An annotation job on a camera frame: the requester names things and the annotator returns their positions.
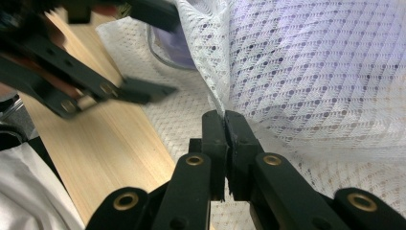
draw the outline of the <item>brass screw insert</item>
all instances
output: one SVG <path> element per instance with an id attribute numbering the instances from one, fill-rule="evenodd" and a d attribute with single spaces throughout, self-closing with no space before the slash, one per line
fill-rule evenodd
<path id="1" fill-rule="evenodd" d="M 353 193 L 347 195 L 347 199 L 349 200 L 350 204 L 352 204 L 355 208 L 361 209 L 362 211 L 365 212 L 371 213 L 375 212 L 378 209 L 376 203 L 366 195 Z"/>
<path id="2" fill-rule="evenodd" d="M 125 211 L 137 205 L 138 200 L 139 198 L 136 193 L 128 192 L 117 196 L 113 206 L 116 210 Z"/>
<path id="3" fill-rule="evenodd" d="M 204 160 L 200 156 L 190 156 L 186 159 L 186 163 L 191 166 L 198 166 L 203 164 Z"/>
<path id="4" fill-rule="evenodd" d="M 266 155 L 263 157 L 263 161 L 271 166 L 279 166 L 282 161 L 278 156 L 274 156 L 274 155 Z"/>

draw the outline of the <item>black metal bracket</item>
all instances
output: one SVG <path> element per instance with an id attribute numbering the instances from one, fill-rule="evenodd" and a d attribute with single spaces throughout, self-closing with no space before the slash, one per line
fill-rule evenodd
<path id="1" fill-rule="evenodd" d="M 368 192 L 341 189 L 331 199 L 314 191 L 283 156 L 263 151 L 242 115 L 226 111 L 222 120 L 210 111 L 202 126 L 202 138 L 190 140 L 168 184 L 136 199 L 115 192 L 87 229 L 209 229 L 210 201 L 224 199 L 225 176 L 234 200 L 250 202 L 257 229 L 406 229 L 401 214 Z M 121 211 L 117 202 L 133 206 Z"/>

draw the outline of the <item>wooden table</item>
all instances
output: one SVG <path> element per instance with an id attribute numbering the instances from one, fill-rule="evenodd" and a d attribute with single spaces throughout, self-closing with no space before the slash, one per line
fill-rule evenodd
<path id="1" fill-rule="evenodd" d="M 86 26 L 50 18 L 65 33 L 68 53 L 120 81 L 94 30 L 113 18 L 96 16 Z M 29 97 L 23 101 L 85 224 L 111 192 L 125 186 L 151 192 L 170 180 L 174 163 L 140 106 L 111 101 L 65 121 Z"/>

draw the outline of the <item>mesh garment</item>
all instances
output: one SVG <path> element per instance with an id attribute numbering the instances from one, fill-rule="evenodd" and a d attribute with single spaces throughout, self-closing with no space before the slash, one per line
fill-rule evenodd
<path id="1" fill-rule="evenodd" d="M 318 192 L 333 196 L 339 188 L 357 187 L 406 216 L 406 3 L 176 5 L 194 64 L 209 87 L 197 73 L 179 77 L 179 70 L 157 71 L 153 57 L 140 60 L 135 50 L 149 52 L 140 23 L 124 19 L 99 28 L 124 74 L 187 85 L 180 95 L 189 92 L 190 98 L 178 95 L 145 107 L 174 160 L 186 152 L 189 138 L 201 135 L 200 116 L 213 94 L 220 112 L 242 113 L 264 149 L 287 157 Z M 148 67 L 160 77 L 145 75 Z M 252 229 L 247 205 L 226 200 L 212 205 L 214 227 Z"/>

